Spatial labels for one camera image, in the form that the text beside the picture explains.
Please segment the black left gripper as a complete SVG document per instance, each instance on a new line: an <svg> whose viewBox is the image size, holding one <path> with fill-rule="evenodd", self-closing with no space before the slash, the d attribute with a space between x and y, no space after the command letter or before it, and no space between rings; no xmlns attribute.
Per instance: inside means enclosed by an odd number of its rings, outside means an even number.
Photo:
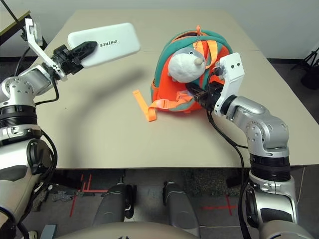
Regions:
<svg viewBox="0 0 319 239"><path fill-rule="evenodd" d="M66 75L76 74L83 69L81 61L92 54L97 47L96 41L86 41L69 50L66 45L54 49L51 59Z"/></svg>

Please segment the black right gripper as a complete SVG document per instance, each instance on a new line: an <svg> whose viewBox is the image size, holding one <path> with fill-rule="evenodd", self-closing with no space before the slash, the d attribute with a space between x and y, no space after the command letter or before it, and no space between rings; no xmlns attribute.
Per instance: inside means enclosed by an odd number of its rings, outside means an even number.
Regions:
<svg viewBox="0 0 319 239"><path fill-rule="evenodd" d="M205 90L197 84L186 84L187 90L194 94L193 98L207 111L213 111L214 107L221 96L223 84L219 82L209 83Z"/></svg>

